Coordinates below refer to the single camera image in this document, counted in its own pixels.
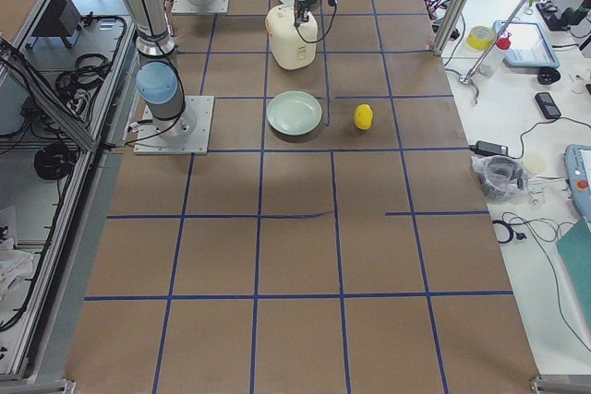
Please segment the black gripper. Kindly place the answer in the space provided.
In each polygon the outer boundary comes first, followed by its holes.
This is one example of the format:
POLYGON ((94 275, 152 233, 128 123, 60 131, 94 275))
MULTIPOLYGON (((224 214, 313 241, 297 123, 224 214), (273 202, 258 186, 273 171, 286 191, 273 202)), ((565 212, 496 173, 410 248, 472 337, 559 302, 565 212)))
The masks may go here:
POLYGON ((294 1, 294 11, 295 11, 295 27, 299 27, 302 23, 308 23, 308 12, 310 10, 310 6, 312 4, 312 0, 295 0, 294 1))

